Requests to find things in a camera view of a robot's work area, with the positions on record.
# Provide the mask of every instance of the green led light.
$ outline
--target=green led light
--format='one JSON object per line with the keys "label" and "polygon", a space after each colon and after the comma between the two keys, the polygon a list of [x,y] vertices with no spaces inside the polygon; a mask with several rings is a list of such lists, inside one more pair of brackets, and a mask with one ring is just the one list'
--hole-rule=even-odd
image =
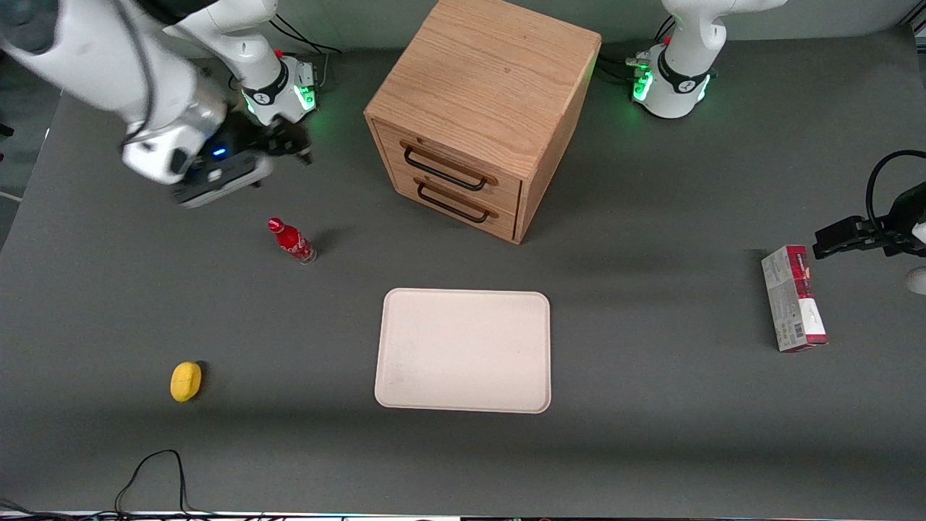
{"label": "green led light", "polygon": [[646,99],[646,95],[649,94],[649,87],[653,84],[653,72],[648,70],[646,74],[640,77],[637,80],[636,85],[633,86],[633,97],[637,101],[643,101]]}
{"label": "green led light", "polygon": [[701,87],[701,94],[697,95],[697,100],[701,101],[704,99],[704,92],[707,90],[707,84],[710,82],[710,74],[704,79],[704,85]]}
{"label": "green led light", "polygon": [[306,111],[315,108],[315,89],[312,87],[300,87],[293,85],[293,91],[299,97],[299,103]]}

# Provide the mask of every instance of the bottle cap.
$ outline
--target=bottle cap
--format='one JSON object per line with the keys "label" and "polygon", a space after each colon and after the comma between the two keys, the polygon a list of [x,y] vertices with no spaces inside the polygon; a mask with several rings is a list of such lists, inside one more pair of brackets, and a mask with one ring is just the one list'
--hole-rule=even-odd
{"label": "bottle cap", "polygon": [[283,228],[285,228],[286,225],[283,224],[283,221],[281,221],[279,218],[271,217],[270,220],[267,221],[267,227],[274,234],[278,234],[279,232],[283,231]]}

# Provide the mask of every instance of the drawer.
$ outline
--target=drawer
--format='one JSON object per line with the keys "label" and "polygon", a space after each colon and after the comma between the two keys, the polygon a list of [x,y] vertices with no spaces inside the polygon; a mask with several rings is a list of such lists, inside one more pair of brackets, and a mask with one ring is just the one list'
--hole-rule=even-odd
{"label": "drawer", "polygon": [[423,176],[397,174],[395,190],[405,197],[465,222],[496,237],[511,241],[515,232],[515,214],[491,208],[471,198],[444,190],[422,179]]}
{"label": "drawer", "polygon": [[427,140],[380,121],[375,121],[374,125],[395,177],[403,174],[418,177],[429,186],[482,203],[484,207],[518,212],[520,181],[479,172],[462,161],[436,152]]}

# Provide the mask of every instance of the white tray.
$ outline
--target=white tray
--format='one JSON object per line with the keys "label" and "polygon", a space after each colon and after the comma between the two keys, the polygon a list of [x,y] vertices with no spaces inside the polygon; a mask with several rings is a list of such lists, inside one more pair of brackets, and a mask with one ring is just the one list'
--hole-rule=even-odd
{"label": "white tray", "polygon": [[542,413],[550,303],[536,292],[397,288],[382,305],[376,400],[385,407]]}

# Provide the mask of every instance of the wall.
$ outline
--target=wall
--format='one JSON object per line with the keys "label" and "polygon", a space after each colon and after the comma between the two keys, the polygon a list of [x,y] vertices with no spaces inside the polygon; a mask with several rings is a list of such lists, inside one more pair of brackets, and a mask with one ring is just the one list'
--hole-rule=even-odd
{"label": "wall", "polygon": [[[436,0],[281,0],[280,14],[310,40],[344,49],[404,47]],[[600,32],[605,42],[652,37],[667,16],[658,0],[509,0]],[[896,24],[916,0],[791,0],[777,9],[725,19],[733,40],[858,36]],[[301,45],[268,24],[277,47]],[[189,44],[170,46],[206,56]]]}

